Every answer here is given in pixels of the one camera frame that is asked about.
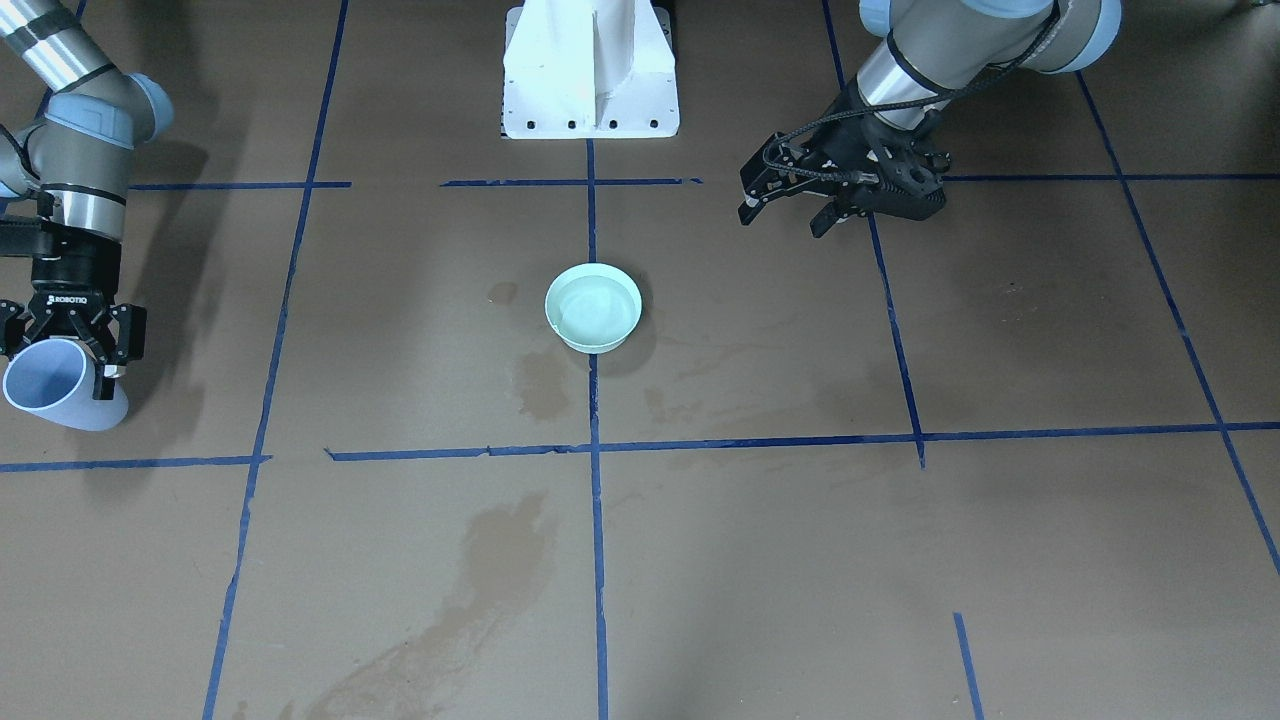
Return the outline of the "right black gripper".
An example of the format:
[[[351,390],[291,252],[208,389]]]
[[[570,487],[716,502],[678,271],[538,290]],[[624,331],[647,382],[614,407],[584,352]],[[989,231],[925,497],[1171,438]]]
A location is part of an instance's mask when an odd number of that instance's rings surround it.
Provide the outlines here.
[[[1,301],[1,355],[13,359],[27,342],[52,337],[102,346],[100,398],[114,400],[127,366],[145,355],[148,319],[140,305],[114,306],[120,260],[122,246],[113,240],[55,234],[51,250],[33,259],[27,309]]]

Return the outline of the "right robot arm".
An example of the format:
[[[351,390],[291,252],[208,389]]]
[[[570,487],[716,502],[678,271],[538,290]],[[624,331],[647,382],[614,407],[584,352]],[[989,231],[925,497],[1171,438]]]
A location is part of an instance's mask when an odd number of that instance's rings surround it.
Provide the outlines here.
[[[44,111],[3,132],[3,201],[32,218],[3,218],[3,256],[31,260],[33,295],[3,302],[3,354],[52,338],[79,342],[93,363],[92,396],[145,355],[146,311],[118,304],[134,151],[173,123],[165,90],[127,74],[59,1],[5,1],[3,44],[49,88]]]

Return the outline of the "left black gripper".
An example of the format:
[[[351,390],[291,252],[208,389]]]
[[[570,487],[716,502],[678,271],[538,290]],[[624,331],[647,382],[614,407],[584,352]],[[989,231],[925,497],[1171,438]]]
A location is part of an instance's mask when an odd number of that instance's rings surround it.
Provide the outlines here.
[[[924,220],[946,204],[942,176],[951,156],[931,137],[940,123],[941,113],[932,108],[911,129],[891,126],[874,113],[844,118],[835,124],[835,161],[773,133],[740,169],[739,220],[749,225],[765,205],[799,193],[835,196],[810,219],[815,240],[868,214]],[[872,181],[861,182],[860,176]]]

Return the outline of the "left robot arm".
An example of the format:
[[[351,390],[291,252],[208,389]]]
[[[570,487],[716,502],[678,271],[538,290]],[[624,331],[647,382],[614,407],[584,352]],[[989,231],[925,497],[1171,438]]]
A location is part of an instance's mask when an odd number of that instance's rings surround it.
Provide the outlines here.
[[[1119,1],[863,1],[859,14],[878,46],[820,118],[772,135],[744,164],[744,225],[799,193],[826,200],[817,238],[851,217],[933,217],[952,163],[932,138],[943,109],[1021,68],[1082,70],[1123,23]]]

